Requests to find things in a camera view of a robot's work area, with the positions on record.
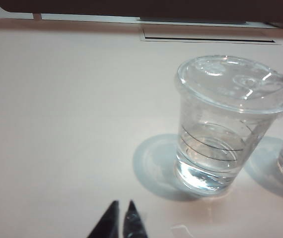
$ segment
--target cup base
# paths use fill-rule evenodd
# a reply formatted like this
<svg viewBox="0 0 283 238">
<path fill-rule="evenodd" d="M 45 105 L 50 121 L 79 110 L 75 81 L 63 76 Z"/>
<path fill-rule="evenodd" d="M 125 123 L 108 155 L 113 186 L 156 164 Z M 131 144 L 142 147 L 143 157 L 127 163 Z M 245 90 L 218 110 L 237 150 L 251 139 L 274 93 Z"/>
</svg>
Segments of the cup base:
<svg viewBox="0 0 283 238">
<path fill-rule="evenodd" d="M 181 161 L 177 156 L 175 175 L 184 185 L 183 191 L 198 196 L 211 196 L 224 193 L 234 178 L 220 177 L 197 166 Z"/>
</svg>

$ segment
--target tabletop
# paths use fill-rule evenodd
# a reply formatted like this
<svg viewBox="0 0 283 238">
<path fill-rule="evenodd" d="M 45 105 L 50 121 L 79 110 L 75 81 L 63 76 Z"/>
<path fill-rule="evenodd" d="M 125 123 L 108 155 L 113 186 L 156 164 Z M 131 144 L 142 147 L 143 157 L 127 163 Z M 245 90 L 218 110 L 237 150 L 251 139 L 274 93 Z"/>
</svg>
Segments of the tabletop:
<svg viewBox="0 0 283 238">
<path fill-rule="evenodd" d="M 283 73 L 283 29 L 255 31 L 278 44 L 143 41 L 139 24 L 0 17 L 0 238 L 87 237 L 113 200 L 122 232 L 131 199 L 150 238 L 283 237 L 283 117 L 227 193 L 173 185 L 178 66 L 220 54 Z"/>
</svg>

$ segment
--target white table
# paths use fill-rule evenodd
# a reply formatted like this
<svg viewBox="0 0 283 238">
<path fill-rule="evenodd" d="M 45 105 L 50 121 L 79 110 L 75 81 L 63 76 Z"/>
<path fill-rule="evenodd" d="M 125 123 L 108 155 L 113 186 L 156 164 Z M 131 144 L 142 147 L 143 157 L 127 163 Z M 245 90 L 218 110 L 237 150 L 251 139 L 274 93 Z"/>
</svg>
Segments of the white table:
<svg viewBox="0 0 283 238">
<path fill-rule="evenodd" d="M 177 67 L 226 54 L 283 73 L 283 30 L 262 32 L 280 45 L 145 42 L 136 24 L 0 18 L 0 238 L 84 238 L 115 199 L 121 232 L 133 199 L 150 238 L 181 238 L 178 225 L 195 238 L 283 237 L 283 118 L 227 194 L 193 199 L 170 185 Z"/>
</svg>

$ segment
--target measurement line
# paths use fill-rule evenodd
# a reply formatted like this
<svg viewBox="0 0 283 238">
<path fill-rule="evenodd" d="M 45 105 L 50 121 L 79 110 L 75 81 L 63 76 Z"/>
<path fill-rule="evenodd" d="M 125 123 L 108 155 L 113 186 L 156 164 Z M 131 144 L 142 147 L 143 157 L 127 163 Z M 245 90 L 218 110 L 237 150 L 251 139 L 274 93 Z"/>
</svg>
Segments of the measurement line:
<svg viewBox="0 0 283 238">
<path fill-rule="evenodd" d="M 210 158 L 210 159 L 213 159 L 213 160 L 224 161 L 224 162 L 235 161 L 235 160 L 220 160 L 220 159 L 217 159 L 217 158 L 213 158 L 213 157 L 204 155 L 204 154 L 200 153 L 199 151 L 196 151 L 194 148 L 192 148 L 182 137 L 180 137 L 180 138 L 190 149 L 192 149 L 193 151 L 195 151 L 196 153 L 198 153 L 198 154 L 200 154 L 200 155 L 202 155 L 204 157 L 207 157 L 207 158 Z"/>
<path fill-rule="evenodd" d="M 240 120 L 240 122 L 243 123 L 250 130 L 252 135 L 254 134 L 254 132 L 251 130 L 251 128 L 247 124 L 245 124 L 242 120 Z"/>
<path fill-rule="evenodd" d="M 202 141 L 198 140 L 198 139 L 195 138 L 193 135 L 191 135 L 188 131 L 186 131 L 186 129 L 183 127 L 183 125 L 181 125 L 181 127 L 182 127 L 183 130 L 184 130 L 188 135 L 190 135 L 193 139 L 195 139 L 196 141 L 200 142 L 201 144 L 204 144 L 204 145 L 206 145 L 206 146 L 212 147 L 212 148 L 214 148 L 214 149 L 223 150 L 223 151 L 242 151 L 242 150 L 243 150 L 243 149 L 237 149 L 237 150 L 221 149 L 221 148 L 218 148 L 218 147 L 214 147 L 214 146 L 208 145 L 208 144 L 203 143 Z"/>
</svg>

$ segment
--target plastic lid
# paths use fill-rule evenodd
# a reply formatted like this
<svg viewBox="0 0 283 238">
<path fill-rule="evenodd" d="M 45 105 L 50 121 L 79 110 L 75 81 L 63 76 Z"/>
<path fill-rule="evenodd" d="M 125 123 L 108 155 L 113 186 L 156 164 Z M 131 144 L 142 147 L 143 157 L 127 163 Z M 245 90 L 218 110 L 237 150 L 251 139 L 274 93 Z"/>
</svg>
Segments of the plastic lid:
<svg viewBox="0 0 283 238">
<path fill-rule="evenodd" d="M 205 56 L 178 68 L 178 88 L 215 106 L 250 114 L 283 112 L 283 75 L 248 59 Z"/>
</svg>

